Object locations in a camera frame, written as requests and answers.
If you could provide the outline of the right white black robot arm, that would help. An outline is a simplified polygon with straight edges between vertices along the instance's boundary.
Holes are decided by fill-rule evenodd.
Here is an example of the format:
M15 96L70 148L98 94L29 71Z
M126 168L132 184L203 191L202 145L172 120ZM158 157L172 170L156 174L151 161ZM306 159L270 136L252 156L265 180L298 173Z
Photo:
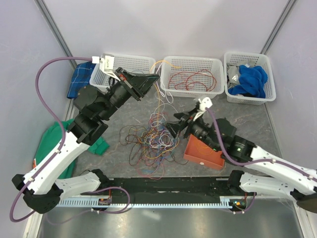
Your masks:
M285 197L309 212L317 211L317 172L295 165L275 156L255 143L236 135L236 127L225 118L217 119L210 108L197 103L188 112L175 113L176 121L165 124L177 138L194 136L214 151L221 151L223 158L235 165L263 173L255 176L235 170L227 182L228 192L262 193Z

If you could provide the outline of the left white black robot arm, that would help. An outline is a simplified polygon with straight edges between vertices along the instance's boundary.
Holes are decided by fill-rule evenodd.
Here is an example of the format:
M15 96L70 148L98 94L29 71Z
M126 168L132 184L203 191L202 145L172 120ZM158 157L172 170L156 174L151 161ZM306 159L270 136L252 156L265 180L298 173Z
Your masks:
M15 175L14 186L33 211L44 214L60 201L81 193L107 193L107 177L99 169L74 178L59 179L60 174L107 130L105 123L130 98L139 101L159 79L158 74L130 73L119 67L113 74L117 82L107 92L88 85L79 90L74 101L79 114L63 132L62 139L29 173Z

